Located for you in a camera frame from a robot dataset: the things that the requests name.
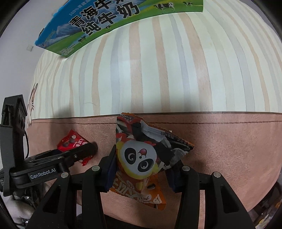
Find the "small red snack packet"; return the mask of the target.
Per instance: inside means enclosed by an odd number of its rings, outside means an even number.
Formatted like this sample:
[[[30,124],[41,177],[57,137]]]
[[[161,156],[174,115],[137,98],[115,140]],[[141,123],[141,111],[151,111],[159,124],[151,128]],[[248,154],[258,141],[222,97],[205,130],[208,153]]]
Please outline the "small red snack packet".
[[[73,149],[76,150],[86,144],[90,144],[90,142],[82,137],[77,131],[71,129],[69,133],[57,144],[57,149],[64,153]],[[94,155],[91,154],[89,156],[82,157],[81,153],[81,150],[74,151],[74,157],[79,159],[78,161],[82,166],[86,166]]]

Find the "orange panda snack packet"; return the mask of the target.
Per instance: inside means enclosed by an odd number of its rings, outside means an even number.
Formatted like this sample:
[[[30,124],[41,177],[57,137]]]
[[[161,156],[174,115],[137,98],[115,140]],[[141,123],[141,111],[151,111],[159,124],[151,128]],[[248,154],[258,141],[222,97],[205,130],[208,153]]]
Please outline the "orange panda snack packet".
[[[166,200],[158,173],[172,168],[193,148],[190,142],[134,114],[120,114],[116,125],[118,170],[110,190],[164,210]]]

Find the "striped pink cat blanket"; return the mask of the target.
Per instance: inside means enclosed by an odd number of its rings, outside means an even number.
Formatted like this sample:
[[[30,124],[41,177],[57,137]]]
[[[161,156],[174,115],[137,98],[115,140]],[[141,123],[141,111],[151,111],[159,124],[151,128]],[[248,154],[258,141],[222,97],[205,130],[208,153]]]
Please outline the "striped pink cat blanket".
[[[116,117],[137,114],[195,145],[183,163],[220,172],[246,210],[281,171],[281,39],[241,1],[205,1],[202,13],[139,20],[68,58],[45,51],[29,99],[30,154],[74,129],[115,143]]]

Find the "cardboard milk box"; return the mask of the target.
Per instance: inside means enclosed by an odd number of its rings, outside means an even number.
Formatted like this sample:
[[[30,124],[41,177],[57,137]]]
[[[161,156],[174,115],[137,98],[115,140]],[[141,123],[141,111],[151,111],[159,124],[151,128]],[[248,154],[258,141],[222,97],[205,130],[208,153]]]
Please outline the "cardboard milk box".
[[[123,25],[169,13],[202,12],[203,1],[67,1],[40,32],[35,45],[69,57]]]

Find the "white wall switch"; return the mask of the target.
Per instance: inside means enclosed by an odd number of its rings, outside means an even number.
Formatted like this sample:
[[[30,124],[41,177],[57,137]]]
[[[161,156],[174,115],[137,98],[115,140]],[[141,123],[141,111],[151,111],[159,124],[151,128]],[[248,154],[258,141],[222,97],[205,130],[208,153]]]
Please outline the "white wall switch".
[[[32,51],[32,49],[33,49],[33,46],[32,45],[28,45],[26,50],[27,51]]]

